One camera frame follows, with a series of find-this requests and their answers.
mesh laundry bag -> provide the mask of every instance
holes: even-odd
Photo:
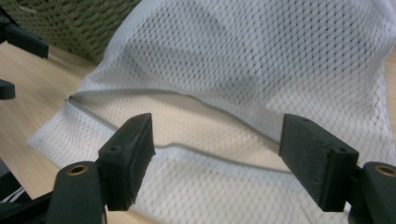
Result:
[[[283,113],[367,161],[396,163],[386,0],[142,1],[99,66],[29,140],[60,167],[95,160],[128,118],[153,115],[157,155],[133,209],[164,223],[345,223],[277,156]]]

wooden table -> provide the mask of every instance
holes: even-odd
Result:
[[[27,146],[27,139],[76,91],[95,64],[56,48],[40,59],[9,44],[0,45],[0,78],[16,85],[16,99],[0,101],[0,158],[32,198],[52,191],[59,169],[40,152]],[[396,50],[387,63],[389,109],[396,136]],[[107,213],[109,223],[151,223],[136,212]]]

